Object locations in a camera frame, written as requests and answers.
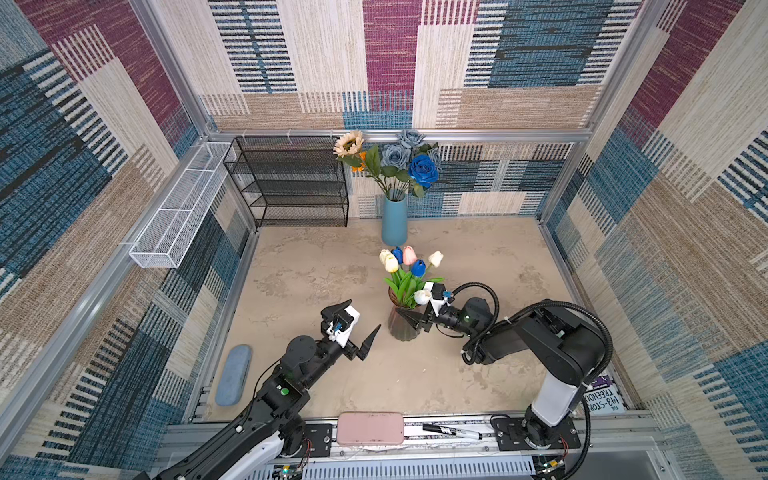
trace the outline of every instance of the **marker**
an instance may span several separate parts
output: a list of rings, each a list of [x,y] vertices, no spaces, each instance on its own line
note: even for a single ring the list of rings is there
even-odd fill
[[[464,437],[465,439],[479,440],[482,438],[482,434],[480,432],[454,429],[453,427],[443,427],[440,425],[434,425],[432,423],[423,424],[422,429],[424,429],[425,432],[442,433],[443,435],[453,435],[455,437]]]

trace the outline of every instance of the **beige floor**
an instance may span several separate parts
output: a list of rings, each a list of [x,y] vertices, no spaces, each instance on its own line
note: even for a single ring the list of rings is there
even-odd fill
[[[342,357],[315,384],[302,411],[305,418],[348,411],[490,412],[528,406],[545,373],[530,351],[490,366],[466,366],[459,357],[463,340],[435,329],[411,342],[389,334],[386,319],[392,304],[379,262],[380,229],[380,220],[350,219],[347,228],[261,231],[224,347],[224,355],[241,343],[253,348],[245,393],[237,406],[215,404],[220,362],[208,420],[231,420],[250,401],[259,374],[285,353],[287,343],[298,335],[320,338],[320,310],[349,298],[361,314],[353,342],[359,345],[380,323],[382,330],[365,362]],[[420,256],[434,250],[445,254],[434,273],[446,278],[449,289],[470,281],[491,286],[501,299],[500,317],[546,297],[571,299],[531,218],[411,220],[408,243]],[[457,305],[481,292],[467,289]]]

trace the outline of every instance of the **white wire basket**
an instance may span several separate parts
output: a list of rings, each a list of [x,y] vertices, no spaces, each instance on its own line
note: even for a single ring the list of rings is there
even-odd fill
[[[207,142],[198,148],[131,248],[131,258],[138,266],[178,268],[181,265],[227,177],[223,161],[228,155],[235,155],[229,143]]]

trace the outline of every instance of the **patterned wall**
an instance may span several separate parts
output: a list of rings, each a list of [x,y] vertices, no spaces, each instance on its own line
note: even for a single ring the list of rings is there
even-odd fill
[[[571,144],[443,144],[440,179],[423,198],[408,197],[408,215],[536,215],[560,174]],[[362,172],[347,168],[349,216],[382,216],[384,196]]]
[[[767,41],[673,0],[548,222],[688,478],[768,477]]]
[[[0,478],[105,480],[149,469],[166,425],[183,420],[247,238],[223,186],[178,269],[134,266]]]
[[[0,0],[0,401],[196,134],[127,0]]]
[[[641,0],[157,0],[221,130],[583,127]]]
[[[0,402],[197,133],[127,0],[0,0]],[[219,192],[181,268],[135,267],[0,478],[145,468],[197,378],[246,236]]]

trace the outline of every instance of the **pink phone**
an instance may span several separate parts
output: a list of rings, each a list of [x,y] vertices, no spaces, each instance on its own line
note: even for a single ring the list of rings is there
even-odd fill
[[[346,412],[339,416],[336,441],[341,446],[400,445],[404,426],[402,413]]]

